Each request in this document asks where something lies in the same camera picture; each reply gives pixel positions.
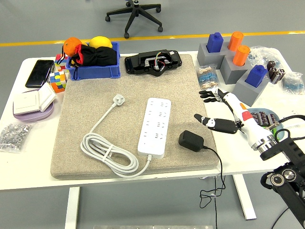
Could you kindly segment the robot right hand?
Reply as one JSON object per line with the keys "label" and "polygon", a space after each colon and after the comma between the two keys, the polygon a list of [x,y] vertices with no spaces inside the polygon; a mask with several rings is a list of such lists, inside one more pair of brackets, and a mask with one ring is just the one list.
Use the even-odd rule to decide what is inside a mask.
{"label": "robot right hand", "polygon": [[271,131],[259,126],[245,105],[233,93],[214,88],[200,91],[199,94],[205,103],[225,103],[234,115],[234,120],[232,121],[195,114],[195,119],[210,130],[228,134],[235,134],[238,130],[241,130],[246,134],[249,146],[253,150],[259,150],[260,152],[264,152],[276,144],[275,137]]}

